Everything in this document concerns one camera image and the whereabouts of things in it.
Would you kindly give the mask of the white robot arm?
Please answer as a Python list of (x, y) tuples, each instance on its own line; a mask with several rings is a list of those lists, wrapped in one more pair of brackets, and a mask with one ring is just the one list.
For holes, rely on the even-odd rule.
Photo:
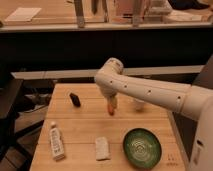
[(125, 76), (123, 63), (109, 58), (94, 80), (111, 104), (123, 93), (198, 122), (187, 171), (213, 171), (213, 55), (192, 84)]

